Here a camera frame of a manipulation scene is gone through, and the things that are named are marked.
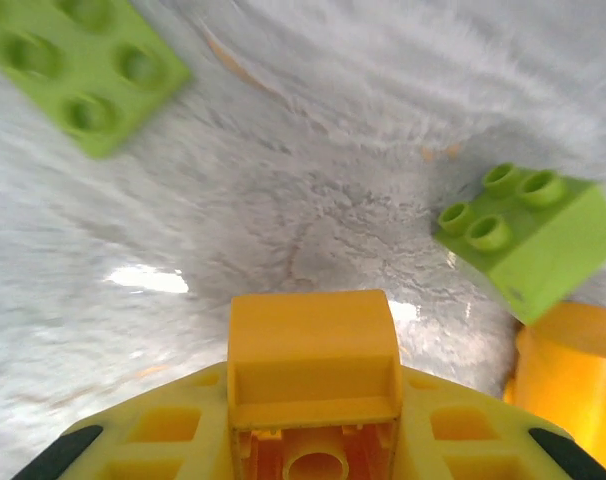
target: rectangular hole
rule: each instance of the rectangular hole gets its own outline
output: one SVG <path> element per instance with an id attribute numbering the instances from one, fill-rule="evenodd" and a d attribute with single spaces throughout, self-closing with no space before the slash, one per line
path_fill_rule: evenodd
<path id="1" fill-rule="evenodd" d="M 180 459 L 112 462 L 101 480 L 174 480 L 182 463 Z"/>
<path id="2" fill-rule="evenodd" d="M 189 442 L 200 419 L 201 412 L 195 408 L 156 408 L 143 414 L 127 442 Z"/>
<path id="3" fill-rule="evenodd" d="M 498 435 L 485 414 L 472 407 L 448 407 L 435 410 L 430 421 L 436 440 L 494 440 Z"/>
<path id="4" fill-rule="evenodd" d="M 490 455 L 446 457 L 453 480 L 534 480 L 517 457 Z"/>

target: yellow cylinder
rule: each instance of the yellow cylinder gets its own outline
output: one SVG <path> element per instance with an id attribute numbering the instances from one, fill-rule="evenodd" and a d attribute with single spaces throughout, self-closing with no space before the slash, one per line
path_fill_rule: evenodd
<path id="1" fill-rule="evenodd" d="M 606 468 L 606 309 L 562 303 L 517 339 L 504 400 L 567 430 Z"/>
<path id="2" fill-rule="evenodd" d="M 283 430 L 283 480 L 346 480 L 341 427 Z"/>

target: lego stud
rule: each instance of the lego stud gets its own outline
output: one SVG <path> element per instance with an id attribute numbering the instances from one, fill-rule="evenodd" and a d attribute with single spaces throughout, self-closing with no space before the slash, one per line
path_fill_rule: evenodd
<path id="1" fill-rule="evenodd" d="M 2 63 L 23 75 L 51 79 L 58 75 L 61 55 L 50 42 L 35 35 L 9 35 L 4 39 Z"/>
<path id="2" fill-rule="evenodd" d="M 494 167 L 483 177 L 483 186 L 491 197 L 507 197 L 514 192 L 520 176 L 521 172 L 514 164 L 503 163 Z"/>
<path id="3" fill-rule="evenodd" d="M 94 95 L 81 95 L 64 106 L 68 130 L 75 135 L 108 133 L 116 122 L 110 102 Z"/>
<path id="4" fill-rule="evenodd" d="M 523 180 L 518 196 L 532 208 L 545 208 L 561 200 L 565 192 L 565 180 L 552 170 L 543 170 Z"/>
<path id="5" fill-rule="evenodd" d="M 99 33 L 109 25 L 109 0 L 55 0 L 55 5 L 87 32 Z"/>
<path id="6" fill-rule="evenodd" d="M 458 237 L 465 232 L 474 220 L 474 212 L 469 203 L 455 203 L 443 210 L 438 218 L 439 226 L 452 236 Z"/>
<path id="7" fill-rule="evenodd" d="M 512 232 L 500 215 L 486 215 L 465 232 L 465 240 L 480 252 L 495 252 L 510 243 Z"/>
<path id="8" fill-rule="evenodd" d="M 283 480 L 346 480 L 341 427 L 283 430 Z"/>
<path id="9" fill-rule="evenodd" d="M 163 64 L 156 56 L 132 45 L 117 50 L 116 71 L 129 83 L 143 89 L 158 86 L 164 74 Z"/>

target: lime green lego duplo brick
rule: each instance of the lime green lego duplo brick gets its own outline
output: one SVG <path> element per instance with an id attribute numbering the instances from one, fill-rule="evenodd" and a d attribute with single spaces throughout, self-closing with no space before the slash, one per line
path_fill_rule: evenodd
<path id="1" fill-rule="evenodd" d="M 594 182 L 503 164 L 439 216 L 435 238 L 531 325 L 606 262 L 606 195 Z"/>
<path id="2" fill-rule="evenodd" d="M 92 157 L 190 77 L 125 0 L 0 0 L 0 70 Z"/>

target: floor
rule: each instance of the floor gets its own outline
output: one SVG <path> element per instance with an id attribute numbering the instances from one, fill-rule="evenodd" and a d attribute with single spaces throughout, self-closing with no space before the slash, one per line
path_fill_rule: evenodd
<path id="1" fill-rule="evenodd" d="M 514 321 L 430 232 L 499 162 L 606 187 L 606 0 L 133 3 L 197 81 L 110 160 L 0 75 L 0 479 L 247 292 L 383 288 L 405 364 L 499 395 Z"/>

